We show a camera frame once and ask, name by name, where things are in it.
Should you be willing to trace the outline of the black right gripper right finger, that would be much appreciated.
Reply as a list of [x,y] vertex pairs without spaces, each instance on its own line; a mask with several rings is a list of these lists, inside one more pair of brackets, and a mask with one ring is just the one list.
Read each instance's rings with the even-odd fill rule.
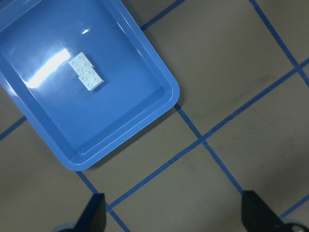
[[241,198],[241,221],[248,232],[289,232],[290,228],[252,190]]

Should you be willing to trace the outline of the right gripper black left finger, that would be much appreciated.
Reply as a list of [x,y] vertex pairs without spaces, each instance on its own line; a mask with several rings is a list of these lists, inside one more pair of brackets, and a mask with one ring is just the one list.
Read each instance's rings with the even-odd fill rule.
[[94,193],[76,222],[74,232],[103,232],[106,228],[104,193]]

